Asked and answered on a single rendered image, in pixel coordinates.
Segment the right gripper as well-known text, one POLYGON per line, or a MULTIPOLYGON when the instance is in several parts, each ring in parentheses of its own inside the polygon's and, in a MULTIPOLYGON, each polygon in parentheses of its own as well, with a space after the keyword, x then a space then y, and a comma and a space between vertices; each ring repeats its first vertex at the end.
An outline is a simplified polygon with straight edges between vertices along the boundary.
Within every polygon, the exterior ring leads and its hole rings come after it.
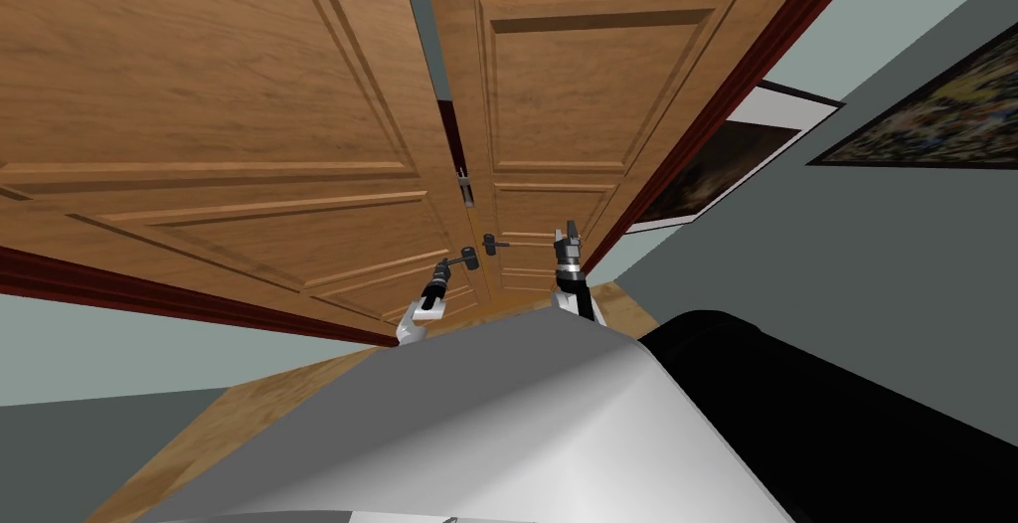
POLYGON ((566 236, 555 229, 554 251, 558 269, 581 269, 581 240, 574 221, 567 221, 566 236))

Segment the narrow brown wooden door leaf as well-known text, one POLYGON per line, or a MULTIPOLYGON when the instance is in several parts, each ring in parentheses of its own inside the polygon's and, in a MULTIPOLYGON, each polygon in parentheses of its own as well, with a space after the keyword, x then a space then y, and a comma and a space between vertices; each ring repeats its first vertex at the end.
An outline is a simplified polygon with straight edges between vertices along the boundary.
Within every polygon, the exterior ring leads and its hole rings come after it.
POLYGON ((636 198, 785 0, 431 0, 497 299, 555 283, 636 198))

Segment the white framed dark picture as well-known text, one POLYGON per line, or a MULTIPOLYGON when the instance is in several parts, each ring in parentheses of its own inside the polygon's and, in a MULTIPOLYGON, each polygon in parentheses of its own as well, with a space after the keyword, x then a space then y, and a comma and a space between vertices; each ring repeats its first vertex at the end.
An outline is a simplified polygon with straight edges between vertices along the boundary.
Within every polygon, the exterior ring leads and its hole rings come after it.
POLYGON ((760 82, 627 232, 694 222, 843 106, 812 92, 760 82))

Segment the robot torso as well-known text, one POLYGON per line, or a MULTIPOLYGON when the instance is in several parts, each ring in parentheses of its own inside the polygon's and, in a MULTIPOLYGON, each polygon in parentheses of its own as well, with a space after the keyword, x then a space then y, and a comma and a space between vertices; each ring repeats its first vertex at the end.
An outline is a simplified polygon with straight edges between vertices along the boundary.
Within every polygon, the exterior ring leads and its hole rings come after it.
POLYGON ((793 523, 651 351, 558 308, 377 352, 136 523, 793 523))

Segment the wide brown wooden door leaf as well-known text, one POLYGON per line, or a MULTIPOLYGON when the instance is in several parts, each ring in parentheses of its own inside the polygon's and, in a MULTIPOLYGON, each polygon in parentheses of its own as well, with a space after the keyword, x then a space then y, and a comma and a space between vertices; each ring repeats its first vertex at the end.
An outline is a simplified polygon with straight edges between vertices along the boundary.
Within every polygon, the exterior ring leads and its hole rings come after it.
POLYGON ((0 0, 0 292, 392 346, 474 245, 411 0, 0 0))

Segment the black framed dark picture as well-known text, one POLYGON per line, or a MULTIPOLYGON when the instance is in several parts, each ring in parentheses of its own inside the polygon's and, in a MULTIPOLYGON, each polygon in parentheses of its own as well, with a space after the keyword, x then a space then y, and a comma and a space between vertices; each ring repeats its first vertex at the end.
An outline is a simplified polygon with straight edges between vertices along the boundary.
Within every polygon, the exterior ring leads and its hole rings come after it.
POLYGON ((1018 170, 1018 23, 810 163, 1018 170))

